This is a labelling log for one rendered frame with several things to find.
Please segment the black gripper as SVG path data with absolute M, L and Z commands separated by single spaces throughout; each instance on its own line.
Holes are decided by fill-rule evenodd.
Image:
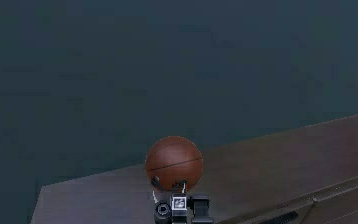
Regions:
M 154 203 L 159 202 L 159 178 L 157 176 L 154 176 L 151 179 L 151 185 L 153 186 L 152 190 L 152 197 Z M 172 191 L 176 193 L 186 193 L 187 190 L 187 181 L 186 180 L 180 180 L 178 182 L 175 182 L 172 185 Z M 155 224 L 171 224 L 171 208 L 167 203 L 159 203 L 155 207 L 154 211 L 154 220 Z

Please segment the brown basketball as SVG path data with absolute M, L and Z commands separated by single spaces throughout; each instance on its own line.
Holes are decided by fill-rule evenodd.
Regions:
M 186 180 L 189 191 L 203 175 L 202 154 L 187 138 L 164 137 L 149 149 L 145 159 L 145 172 L 150 183 L 157 176 L 165 190 L 170 190 L 175 182 Z

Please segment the dark brown chest of drawers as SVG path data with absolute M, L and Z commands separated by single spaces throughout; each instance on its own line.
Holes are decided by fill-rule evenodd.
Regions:
M 215 224 L 358 224 L 358 115 L 203 152 Z M 154 224 L 144 165 L 42 187 L 30 224 Z

